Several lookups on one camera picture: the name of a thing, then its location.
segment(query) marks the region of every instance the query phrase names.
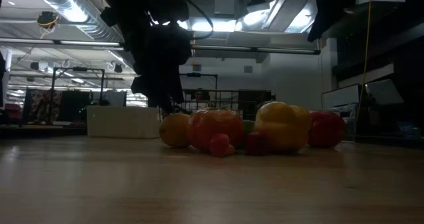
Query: red tomato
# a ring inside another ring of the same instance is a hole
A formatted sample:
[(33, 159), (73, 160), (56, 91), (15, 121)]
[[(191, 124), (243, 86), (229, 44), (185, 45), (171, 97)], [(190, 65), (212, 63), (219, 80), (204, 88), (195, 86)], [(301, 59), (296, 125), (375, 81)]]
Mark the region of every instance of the red tomato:
[(193, 147), (209, 152), (212, 137), (226, 134), (230, 144), (237, 147), (244, 138), (243, 121), (231, 110), (200, 109), (191, 114), (188, 120), (188, 137)]

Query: white container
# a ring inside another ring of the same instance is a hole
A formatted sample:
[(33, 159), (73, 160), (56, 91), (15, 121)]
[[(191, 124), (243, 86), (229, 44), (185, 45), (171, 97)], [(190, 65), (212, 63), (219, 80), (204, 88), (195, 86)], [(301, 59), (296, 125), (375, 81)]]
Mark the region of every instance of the white container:
[(89, 137), (152, 139), (159, 137), (157, 108), (88, 106)]

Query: orange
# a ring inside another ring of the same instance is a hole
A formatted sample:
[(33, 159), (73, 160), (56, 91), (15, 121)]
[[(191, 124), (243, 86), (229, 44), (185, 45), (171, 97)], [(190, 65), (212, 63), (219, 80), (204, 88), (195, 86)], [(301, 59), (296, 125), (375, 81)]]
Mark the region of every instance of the orange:
[(159, 137), (162, 141), (174, 148), (184, 148), (190, 145), (187, 137), (189, 115), (176, 113), (168, 115), (160, 123)]

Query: table surface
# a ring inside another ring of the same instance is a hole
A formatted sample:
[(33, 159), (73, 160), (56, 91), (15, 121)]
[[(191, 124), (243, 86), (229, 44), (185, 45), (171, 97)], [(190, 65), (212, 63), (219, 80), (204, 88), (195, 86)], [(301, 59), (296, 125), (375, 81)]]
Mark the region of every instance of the table surface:
[(213, 158), (160, 140), (0, 140), (0, 223), (424, 223), (424, 151)]

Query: fruit pile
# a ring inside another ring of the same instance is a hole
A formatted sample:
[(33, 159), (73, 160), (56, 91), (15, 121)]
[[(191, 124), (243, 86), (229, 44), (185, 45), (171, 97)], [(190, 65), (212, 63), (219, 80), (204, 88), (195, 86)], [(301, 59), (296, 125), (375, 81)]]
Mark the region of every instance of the fruit pile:
[(192, 115), (172, 114), (160, 124), (160, 138), (174, 148), (192, 145), (216, 157), (243, 149), (247, 155), (297, 152), (305, 146), (333, 147), (342, 140), (344, 121), (334, 113), (271, 102), (259, 108), (256, 121), (234, 111), (206, 108)]

